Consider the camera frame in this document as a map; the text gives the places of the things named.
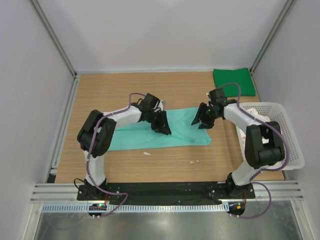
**robotic arm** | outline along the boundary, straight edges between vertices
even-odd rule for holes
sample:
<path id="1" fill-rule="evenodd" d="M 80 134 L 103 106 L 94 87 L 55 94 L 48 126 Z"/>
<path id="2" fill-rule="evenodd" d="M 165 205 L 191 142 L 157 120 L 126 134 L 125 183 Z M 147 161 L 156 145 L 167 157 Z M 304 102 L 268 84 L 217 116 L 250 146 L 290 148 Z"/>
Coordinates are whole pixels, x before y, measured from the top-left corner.
<path id="1" fill-rule="evenodd" d="M 144 99 L 140 98 L 137 102 L 133 102 L 128 109 L 127 107 L 112 111 L 100 112 L 93 110 L 86 119 L 82 129 L 80 130 L 77 140 L 83 150 L 85 159 L 88 159 L 88 151 L 93 138 L 94 130 L 99 119 L 108 115 L 100 124 L 97 135 L 94 140 L 92 153 L 89 161 L 90 175 L 94 182 L 102 189 L 106 188 L 107 179 L 104 172 L 105 153 L 110 147 L 111 140 L 115 129 L 121 128 L 127 124 L 147 121 L 151 123 L 151 129 L 156 133 L 170 135 L 167 113 L 159 98 L 148 93 Z M 93 182 L 86 174 L 84 185 L 87 192 L 99 195 L 99 191 L 95 188 Z"/>
<path id="2" fill-rule="evenodd" d="M 248 117 L 237 106 L 237 101 L 228 100 L 222 88 L 209 93 L 208 104 L 201 103 L 191 125 L 198 124 L 199 129 L 211 129 L 215 119 L 230 120 L 246 134 L 244 161 L 237 170 L 231 172 L 226 179 L 228 192 L 231 196 L 240 197 L 251 184 L 252 177 L 262 168 L 273 166 L 285 158 L 282 140 L 268 127 Z M 268 122 L 279 133 L 280 125 L 276 121 Z M 263 144 L 262 137 L 268 139 Z"/>

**wooden table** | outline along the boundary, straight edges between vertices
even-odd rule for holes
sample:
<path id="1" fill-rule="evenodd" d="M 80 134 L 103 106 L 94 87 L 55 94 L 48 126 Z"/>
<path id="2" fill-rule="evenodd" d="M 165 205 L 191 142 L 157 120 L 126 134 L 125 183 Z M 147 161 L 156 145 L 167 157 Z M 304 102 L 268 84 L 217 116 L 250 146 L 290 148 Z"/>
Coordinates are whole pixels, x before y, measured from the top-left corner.
<path id="1" fill-rule="evenodd" d="M 201 102 L 208 102 L 206 93 L 214 88 L 212 72 L 82 75 L 55 182 L 72 183 L 74 178 L 85 177 L 85 158 L 77 134 L 92 110 L 108 112 L 123 108 L 133 92 L 151 93 L 165 100 L 167 110 L 198 107 Z M 240 101 L 258 102 L 259 98 L 243 96 Z M 212 138 L 208 146 L 108 151 L 104 164 L 107 181 L 224 181 L 243 161 L 236 127 L 228 120 L 218 119 L 208 134 Z M 284 177 L 282 172 L 264 172 L 256 179 L 283 180 Z"/>

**green cloth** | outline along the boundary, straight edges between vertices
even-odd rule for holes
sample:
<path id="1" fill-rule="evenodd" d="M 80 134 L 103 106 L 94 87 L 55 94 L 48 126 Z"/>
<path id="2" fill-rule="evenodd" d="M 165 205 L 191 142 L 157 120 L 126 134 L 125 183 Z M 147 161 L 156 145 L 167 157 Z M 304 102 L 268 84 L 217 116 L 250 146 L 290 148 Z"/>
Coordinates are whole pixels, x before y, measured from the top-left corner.
<path id="1" fill-rule="evenodd" d="M 241 87 L 241 96 L 256 95 L 255 86 L 248 68 L 236 70 L 214 69 L 213 80 L 216 88 L 223 84 L 237 83 Z M 223 90 L 226 97 L 237 97 L 239 95 L 238 87 L 235 85 L 224 86 Z"/>
<path id="2" fill-rule="evenodd" d="M 205 146 L 211 138 L 207 130 L 191 126 L 198 111 L 197 107 L 167 110 L 171 135 L 156 133 L 145 121 L 128 124 L 114 131 L 109 151 L 132 149 L 158 149 L 177 146 Z"/>

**green mat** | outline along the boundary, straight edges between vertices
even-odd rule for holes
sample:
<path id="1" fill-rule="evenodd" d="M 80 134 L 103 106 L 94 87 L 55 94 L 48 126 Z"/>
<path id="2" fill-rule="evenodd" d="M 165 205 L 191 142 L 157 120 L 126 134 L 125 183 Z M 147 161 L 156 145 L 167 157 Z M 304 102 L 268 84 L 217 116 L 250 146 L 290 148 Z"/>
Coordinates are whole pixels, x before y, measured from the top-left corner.
<path id="1" fill-rule="evenodd" d="M 213 80 L 216 88 L 227 83 L 237 83 L 241 87 L 241 96 L 256 95 L 255 86 L 248 68 L 236 70 L 214 69 Z M 239 94 L 239 90 L 235 85 L 224 86 L 223 90 L 226 97 L 237 97 Z"/>

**wooden tabletop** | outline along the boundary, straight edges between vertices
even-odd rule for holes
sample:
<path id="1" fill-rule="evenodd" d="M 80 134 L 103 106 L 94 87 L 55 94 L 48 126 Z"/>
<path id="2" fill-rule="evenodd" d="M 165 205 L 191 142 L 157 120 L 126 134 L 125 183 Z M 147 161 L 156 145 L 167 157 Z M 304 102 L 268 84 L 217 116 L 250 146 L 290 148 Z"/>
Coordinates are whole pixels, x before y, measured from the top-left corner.
<path id="1" fill-rule="evenodd" d="M 85 158 L 77 135 L 92 110 L 111 112 L 124 108 L 133 92 L 151 93 L 165 100 L 166 110 L 198 107 L 201 102 L 208 102 L 206 93 L 214 88 L 212 72 L 82 75 L 55 182 L 72 183 L 74 178 L 85 178 Z M 258 102 L 259 98 L 243 96 L 240 101 Z M 108 151 L 104 158 L 107 181 L 224 181 L 243 161 L 236 127 L 220 118 L 208 134 L 212 138 L 208 146 Z M 281 172 L 264 172 L 256 179 L 283 180 L 284 177 Z"/>

